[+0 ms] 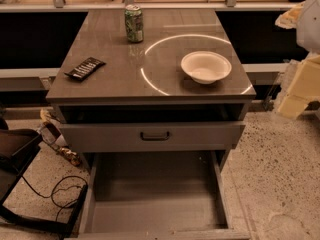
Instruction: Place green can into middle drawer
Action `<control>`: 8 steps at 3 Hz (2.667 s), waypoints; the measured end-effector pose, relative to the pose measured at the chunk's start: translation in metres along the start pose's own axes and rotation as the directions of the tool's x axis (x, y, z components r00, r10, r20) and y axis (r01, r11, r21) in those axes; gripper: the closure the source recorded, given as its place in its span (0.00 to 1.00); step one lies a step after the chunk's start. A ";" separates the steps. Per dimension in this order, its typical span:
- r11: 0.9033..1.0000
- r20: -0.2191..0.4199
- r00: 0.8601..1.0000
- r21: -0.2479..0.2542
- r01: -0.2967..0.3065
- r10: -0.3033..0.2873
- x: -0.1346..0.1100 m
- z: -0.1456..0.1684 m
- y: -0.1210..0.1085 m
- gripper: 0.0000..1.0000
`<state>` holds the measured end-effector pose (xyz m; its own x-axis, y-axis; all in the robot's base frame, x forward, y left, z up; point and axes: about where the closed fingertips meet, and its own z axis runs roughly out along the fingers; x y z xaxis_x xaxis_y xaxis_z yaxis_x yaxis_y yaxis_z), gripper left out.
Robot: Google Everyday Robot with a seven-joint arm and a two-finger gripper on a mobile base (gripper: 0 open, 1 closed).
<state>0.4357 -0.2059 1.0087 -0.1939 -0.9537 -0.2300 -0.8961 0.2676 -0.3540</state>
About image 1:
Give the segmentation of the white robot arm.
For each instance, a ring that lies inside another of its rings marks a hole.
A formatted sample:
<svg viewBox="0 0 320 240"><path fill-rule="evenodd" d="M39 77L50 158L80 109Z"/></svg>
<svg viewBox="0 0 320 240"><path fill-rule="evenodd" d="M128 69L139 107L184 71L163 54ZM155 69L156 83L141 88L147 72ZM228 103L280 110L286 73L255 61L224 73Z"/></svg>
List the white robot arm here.
<svg viewBox="0 0 320 240"><path fill-rule="evenodd" d="M320 0L305 0L279 16L276 24L295 27L297 44L309 52L301 62L288 64L275 102L277 114L296 119L320 99Z"/></svg>

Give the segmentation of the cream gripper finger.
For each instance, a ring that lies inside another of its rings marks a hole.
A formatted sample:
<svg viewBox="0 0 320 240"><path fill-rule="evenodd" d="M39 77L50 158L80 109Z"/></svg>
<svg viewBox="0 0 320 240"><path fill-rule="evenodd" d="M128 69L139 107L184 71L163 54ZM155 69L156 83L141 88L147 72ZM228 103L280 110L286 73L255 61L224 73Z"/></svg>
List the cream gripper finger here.
<svg viewBox="0 0 320 240"><path fill-rule="evenodd" d="M304 3L301 2L285 13L281 14L275 21L275 25L283 29L295 29Z"/></svg>
<svg viewBox="0 0 320 240"><path fill-rule="evenodd" d="M282 90L276 112L286 118L296 119L310 102L320 101L320 55L297 63L294 73L283 80Z"/></svg>

